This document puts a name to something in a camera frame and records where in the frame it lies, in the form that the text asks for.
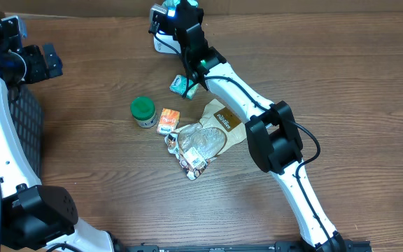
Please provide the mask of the small teal box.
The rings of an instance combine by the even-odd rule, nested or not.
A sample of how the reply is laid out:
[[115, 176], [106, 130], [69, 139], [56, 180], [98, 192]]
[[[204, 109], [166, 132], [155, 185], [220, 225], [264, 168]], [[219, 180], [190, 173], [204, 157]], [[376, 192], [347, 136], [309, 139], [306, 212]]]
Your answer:
[[194, 84], [192, 80], [182, 75], [177, 75], [169, 86], [172, 92], [186, 99], [192, 99], [198, 88], [199, 84]]

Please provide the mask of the green lid jar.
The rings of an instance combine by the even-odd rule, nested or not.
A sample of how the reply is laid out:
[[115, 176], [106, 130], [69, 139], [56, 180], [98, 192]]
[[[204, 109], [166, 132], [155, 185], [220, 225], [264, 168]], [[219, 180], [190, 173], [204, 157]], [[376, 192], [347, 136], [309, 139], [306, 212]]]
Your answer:
[[132, 116], [140, 127], [150, 128], [157, 122], [155, 104], [149, 97], [137, 97], [130, 106]]

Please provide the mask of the small orange box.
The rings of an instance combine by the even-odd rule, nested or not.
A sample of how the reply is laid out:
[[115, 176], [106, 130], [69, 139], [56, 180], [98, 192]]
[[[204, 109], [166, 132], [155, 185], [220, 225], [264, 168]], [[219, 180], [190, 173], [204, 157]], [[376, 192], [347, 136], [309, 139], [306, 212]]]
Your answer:
[[177, 128], [180, 120], [180, 112], [170, 108], [163, 108], [157, 125], [157, 133], [167, 135]]

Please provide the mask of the beige brown snack pouch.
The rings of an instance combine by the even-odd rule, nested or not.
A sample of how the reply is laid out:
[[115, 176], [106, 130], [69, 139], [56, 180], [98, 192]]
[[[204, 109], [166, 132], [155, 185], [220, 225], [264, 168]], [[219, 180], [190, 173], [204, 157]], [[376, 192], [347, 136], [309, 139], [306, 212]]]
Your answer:
[[244, 124], [225, 105], [213, 99], [205, 106], [199, 122], [170, 132], [164, 142], [188, 179], [194, 181], [212, 161], [245, 139]]

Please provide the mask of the teal snack packet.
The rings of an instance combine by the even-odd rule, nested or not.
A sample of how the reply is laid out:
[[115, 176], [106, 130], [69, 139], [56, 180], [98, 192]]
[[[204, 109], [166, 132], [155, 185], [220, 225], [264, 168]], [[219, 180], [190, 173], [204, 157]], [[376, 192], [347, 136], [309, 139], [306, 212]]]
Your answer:
[[[165, 8], [168, 9], [167, 15], [168, 15], [169, 17], [172, 18], [172, 17], [175, 16], [175, 14], [176, 14], [176, 7], [177, 7], [178, 4], [181, 3], [181, 1], [182, 1], [182, 0], [165, 0], [165, 1], [162, 3], [162, 6], [164, 6]], [[187, 0], [187, 2], [188, 2], [190, 5], [195, 6], [195, 7], [198, 7], [198, 5], [199, 5], [197, 0]]]

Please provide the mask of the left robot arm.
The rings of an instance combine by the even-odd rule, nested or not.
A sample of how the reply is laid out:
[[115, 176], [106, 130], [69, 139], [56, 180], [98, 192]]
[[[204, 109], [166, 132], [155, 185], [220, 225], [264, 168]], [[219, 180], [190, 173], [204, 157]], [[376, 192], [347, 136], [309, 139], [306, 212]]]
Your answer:
[[51, 44], [22, 43], [24, 22], [0, 17], [0, 249], [122, 251], [78, 215], [69, 192], [43, 185], [43, 111], [29, 85], [62, 75]]

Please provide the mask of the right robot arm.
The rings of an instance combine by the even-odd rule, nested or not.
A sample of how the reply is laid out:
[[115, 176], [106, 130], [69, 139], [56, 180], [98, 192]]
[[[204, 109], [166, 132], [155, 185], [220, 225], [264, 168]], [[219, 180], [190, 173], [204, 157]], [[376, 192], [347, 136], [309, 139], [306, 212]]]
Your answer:
[[274, 103], [248, 86], [227, 60], [208, 45], [202, 30], [204, 12], [181, 1], [170, 18], [191, 79], [219, 96], [242, 119], [248, 150], [255, 164], [271, 173], [295, 215], [307, 251], [345, 251], [346, 243], [323, 211], [306, 174], [300, 132], [284, 101]]

